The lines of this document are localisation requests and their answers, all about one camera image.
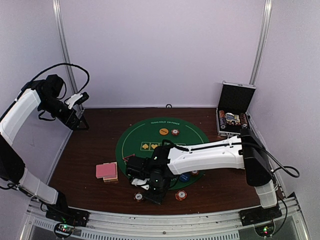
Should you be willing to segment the blue small blind button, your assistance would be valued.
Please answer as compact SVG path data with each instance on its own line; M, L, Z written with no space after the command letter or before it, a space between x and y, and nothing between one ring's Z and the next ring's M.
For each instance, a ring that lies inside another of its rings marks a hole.
M183 173L179 176L178 180L182 183L187 183L191 178L191 174L190 173Z

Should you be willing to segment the black red all-in triangle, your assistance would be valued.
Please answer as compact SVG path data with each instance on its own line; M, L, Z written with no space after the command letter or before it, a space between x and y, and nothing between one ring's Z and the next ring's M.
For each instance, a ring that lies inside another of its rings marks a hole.
M128 156L124 156L122 159L125 163L127 163L131 158L135 157L136 155L133 153L131 155Z

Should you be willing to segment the orange-red poker chip stack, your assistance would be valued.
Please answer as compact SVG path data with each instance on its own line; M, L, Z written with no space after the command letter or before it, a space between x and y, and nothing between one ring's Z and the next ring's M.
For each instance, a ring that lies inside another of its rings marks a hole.
M187 193L184 190L179 190L175 193L175 199L177 201L183 201L187 198Z

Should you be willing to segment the orange big blind button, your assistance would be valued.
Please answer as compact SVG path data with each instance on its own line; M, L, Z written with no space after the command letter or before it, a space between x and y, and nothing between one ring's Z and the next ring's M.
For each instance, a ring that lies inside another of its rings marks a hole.
M163 136L167 135L169 133L169 130L167 128L161 128L159 130L159 133Z

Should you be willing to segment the red five poker chip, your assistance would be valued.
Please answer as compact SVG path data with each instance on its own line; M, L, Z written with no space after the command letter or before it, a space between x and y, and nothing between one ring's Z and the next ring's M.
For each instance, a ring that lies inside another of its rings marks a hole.
M193 175L193 176L197 176L198 174L199 174L199 170L193 170L193 171L191 171L191 174Z

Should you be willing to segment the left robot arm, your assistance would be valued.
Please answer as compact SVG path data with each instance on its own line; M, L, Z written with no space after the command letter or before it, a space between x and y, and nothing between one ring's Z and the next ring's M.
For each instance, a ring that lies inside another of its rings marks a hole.
M20 188L46 204L61 222L67 222L72 218L72 211L65 195L34 176L12 147L20 128L34 110L48 112L52 120L60 120L72 131L82 130L81 124L84 124L84 130L89 129L85 117L78 116L74 108L88 100L89 95L86 92L76 93L66 101L61 101L59 95L63 85L63 79L56 74L43 80L30 81L1 116L0 177L8 182L8 189Z

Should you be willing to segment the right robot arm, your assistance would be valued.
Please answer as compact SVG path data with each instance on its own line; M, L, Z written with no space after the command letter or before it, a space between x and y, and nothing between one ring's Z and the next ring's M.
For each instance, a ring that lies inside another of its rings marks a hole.
M244 169L246 182L255 188L259 220L268 220L278 204L268 153L250 129L228 139L196 145L179 145L164 139L151 157L129 156L125 174L131 184L144 189L142 197L160 205L171 180L192 171Z

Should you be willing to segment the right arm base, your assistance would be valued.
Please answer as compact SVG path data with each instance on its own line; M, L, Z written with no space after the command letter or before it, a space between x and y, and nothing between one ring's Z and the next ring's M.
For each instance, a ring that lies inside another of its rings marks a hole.
M254 207L239 212L241 224L243 226L255 225L271 221L282 216L282 211L278 206L271 208Z

